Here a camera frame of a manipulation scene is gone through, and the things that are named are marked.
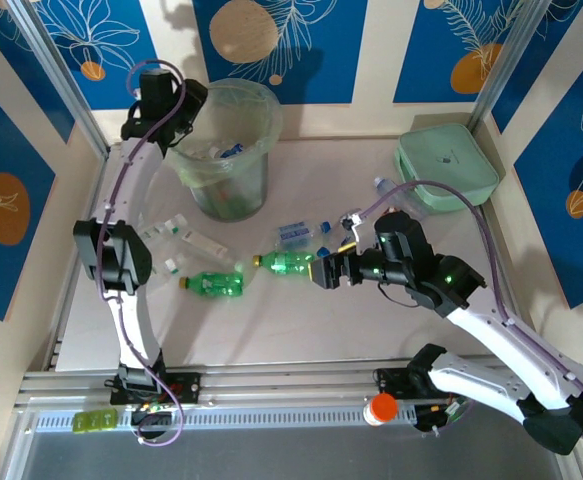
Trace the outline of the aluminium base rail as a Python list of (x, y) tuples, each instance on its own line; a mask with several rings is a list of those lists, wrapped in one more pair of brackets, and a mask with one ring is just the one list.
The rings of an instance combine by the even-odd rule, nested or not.
[[(377, 369), (402, 368), (407, 359), (173, 367), (172, 373), (201, 375), (203, 407), (353, 405), (378, 391)], [(15, 406), (104, 405), (113, 370), (28, 372)]]

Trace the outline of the mint green zip case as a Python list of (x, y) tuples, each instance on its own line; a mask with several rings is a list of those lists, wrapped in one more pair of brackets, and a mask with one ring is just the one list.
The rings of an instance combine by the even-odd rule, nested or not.
[(395, 165), (404, 182), (426, 180), (445, 184), (474, 206), (485, 203), (500, 182), (470, 131), (458, 123), (401, 135)]

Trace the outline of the bluish clear bottle grey cap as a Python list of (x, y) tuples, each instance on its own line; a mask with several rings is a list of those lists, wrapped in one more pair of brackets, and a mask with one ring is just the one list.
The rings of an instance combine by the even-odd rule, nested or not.
[[(397, 184), (388, 178), (376, 177), (374, 180), (376, 191), (380, 197), (397, 187)], [(419, 198), (411, 190), (396, 191), (386, 200), (386, 204), (396, 210), (404, 211), (415, 220), (423, 220), (427, 211)]]

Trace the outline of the translucent grey waste bin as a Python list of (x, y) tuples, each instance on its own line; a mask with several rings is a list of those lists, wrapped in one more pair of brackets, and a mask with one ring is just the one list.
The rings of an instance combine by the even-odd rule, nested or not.
[(191, 187), (198, 207), (210, 218), (236, 222), (253, 216), (265, 203), (268, 193), (268, 155), (240, 160), (231, 173), (200, 187)]

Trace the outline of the cluster of clear blue-cap bottles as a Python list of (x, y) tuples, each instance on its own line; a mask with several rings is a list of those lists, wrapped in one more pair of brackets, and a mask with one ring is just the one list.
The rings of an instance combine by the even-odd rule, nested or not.
[(316, 252), (318, 257), (336, 253), (341, 247), (355, 240), (352, 232), (344, 225), (346, 220), (348, 220), (347, 214), (340, 216), (330, 224), (330, 229), (323, 234), (322, 245)]

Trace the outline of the white bottle with orange cap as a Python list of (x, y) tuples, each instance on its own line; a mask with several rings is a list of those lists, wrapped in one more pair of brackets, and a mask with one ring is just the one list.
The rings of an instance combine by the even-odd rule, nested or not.
[(393, 421), (399, 413), (398, 402), (388, 393), (379, 393), (371, 398), (363, 409), (363, 419), (378, 427)]

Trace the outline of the aluminium frame post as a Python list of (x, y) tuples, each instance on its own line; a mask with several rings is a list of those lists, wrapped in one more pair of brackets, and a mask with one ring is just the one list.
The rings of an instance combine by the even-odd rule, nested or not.
[(471, 134), (477, 132), (480, 123), (491, 112), (551, 2), (552, 0), (524, 0), (520, 16), (512, 26), (507, 40), (475, 101), (473, 111), (466, 124)]
[(10, 15), (82, 130), (96, 155), (106, 161), (110, 146), (67, 64), (29, 0), (5, 0)]

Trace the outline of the clear plastic trash bin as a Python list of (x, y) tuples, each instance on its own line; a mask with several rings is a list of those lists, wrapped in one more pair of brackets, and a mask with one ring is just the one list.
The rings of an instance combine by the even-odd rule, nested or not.
[[(193, 131), (168, 150), (165, 164), (184, 185), (200, 187), (231, 173), (238, 165), (236, 158), (253, 160), (268, 154), (282, 127), (282, 106), (269, 88), (244, 79), (214, 81)], [(235, 143), (244, 146), (242, 153), (217, 158), (222, 148)]]

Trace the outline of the long clear bottle white cap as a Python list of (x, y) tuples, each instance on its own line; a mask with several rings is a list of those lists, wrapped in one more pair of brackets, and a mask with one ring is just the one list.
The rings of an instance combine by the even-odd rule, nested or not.
[(184, 228), (177, 237), (195, 255), (225, 270), (245, 272), (245, 266), (239, 255), (230, 247), (211, 239), (191, 228)]

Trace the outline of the green bottle with yellow cap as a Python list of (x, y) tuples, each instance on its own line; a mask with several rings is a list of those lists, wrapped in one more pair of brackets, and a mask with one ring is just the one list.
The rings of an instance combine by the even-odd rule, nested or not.
[(272, 251), (264, 255), (254, 255), (252, 263), (257, 268), (265, 268), (275, 275), (308, 275), (309, 265), (315, 256), (308, 252)]
[(239, 297), (243, 295), (244, 279), (238, 272), (201, 272), (193, 277), (181, 277), (178, 285), (202, 297)]

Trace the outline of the clear bottle blue white label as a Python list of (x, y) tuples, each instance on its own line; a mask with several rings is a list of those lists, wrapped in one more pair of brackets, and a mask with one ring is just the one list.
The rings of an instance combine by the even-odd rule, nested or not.
[(329, 233), (330, 230), (331, 224), (328, 221), (312, 223), (302, 220), (283, 225), (274, 230), (275, 246), (282, 251), (306, 249), (319, 236)]

